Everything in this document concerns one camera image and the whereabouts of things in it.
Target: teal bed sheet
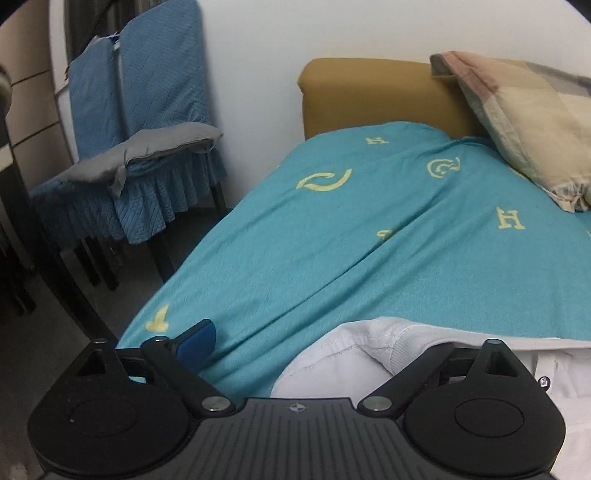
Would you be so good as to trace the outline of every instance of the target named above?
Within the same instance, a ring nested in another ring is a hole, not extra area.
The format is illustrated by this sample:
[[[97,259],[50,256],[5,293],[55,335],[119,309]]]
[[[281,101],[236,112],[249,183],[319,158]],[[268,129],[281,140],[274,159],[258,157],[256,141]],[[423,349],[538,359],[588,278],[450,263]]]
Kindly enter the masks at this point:
[[[485,140],[395,122],[296,148],[201,241],[119,346],[217,327],[203,378],[268,396],[343,322],[398,316],[591,340],[591,216],[566,213]]]

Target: bed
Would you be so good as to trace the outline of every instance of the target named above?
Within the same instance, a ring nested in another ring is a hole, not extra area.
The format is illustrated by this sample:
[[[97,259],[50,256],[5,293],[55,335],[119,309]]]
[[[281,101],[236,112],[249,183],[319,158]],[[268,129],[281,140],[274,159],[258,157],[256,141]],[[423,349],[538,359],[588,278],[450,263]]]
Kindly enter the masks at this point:
[[[269,396],[336,326],[380,316],[591,340],[591,212],[507,165],[428,64],[317,59],[299,79],[306,142],[191,253],[119,347],[217,328],[200,372]]]

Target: black mechanical device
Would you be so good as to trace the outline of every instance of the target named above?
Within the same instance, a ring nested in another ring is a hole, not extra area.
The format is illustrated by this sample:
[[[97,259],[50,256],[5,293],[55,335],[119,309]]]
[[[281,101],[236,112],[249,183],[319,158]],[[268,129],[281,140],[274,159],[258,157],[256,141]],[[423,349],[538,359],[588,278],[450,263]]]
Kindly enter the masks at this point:
[[[186,367],[214,345],[209,320],[138,349],[91,343],[29,419],[43,478],[552,478],[564,421],[500,340],[433,346],[357,409],[348,398],[237,407]]]

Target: gray cushion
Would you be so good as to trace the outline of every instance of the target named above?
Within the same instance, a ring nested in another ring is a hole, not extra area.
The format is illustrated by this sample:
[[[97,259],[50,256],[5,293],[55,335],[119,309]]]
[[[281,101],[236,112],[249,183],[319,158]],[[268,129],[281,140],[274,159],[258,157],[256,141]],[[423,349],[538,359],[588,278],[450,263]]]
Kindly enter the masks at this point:
[[[111,181],[111,191],[119,196],[125,184],[125,166],[134,161],[155,160],[183,150],[208,153],[222,133],[211,125],[185,122],[165,128],[140,130],[129,140],[104,153],[79,161],[58,178],[62,181],[96,183]]]

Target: white wall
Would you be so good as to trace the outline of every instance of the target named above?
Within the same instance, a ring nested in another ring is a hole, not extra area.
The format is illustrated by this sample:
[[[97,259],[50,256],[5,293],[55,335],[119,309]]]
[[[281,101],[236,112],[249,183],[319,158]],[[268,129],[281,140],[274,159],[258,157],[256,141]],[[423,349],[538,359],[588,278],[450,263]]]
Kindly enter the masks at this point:
[[[51,0],[52,6],[56,2],[63,0]],[[221,147],[230,204],[303,140],[296,80],[313,58],[428,61],[431,53],[470,50],[591,76],[591,25],[565,0],[199,3],[213,117],[225,134]],[[51,28],[52,59],[63,75],[65,61],[56,60],[57,50],[65,57],[58,30]]]

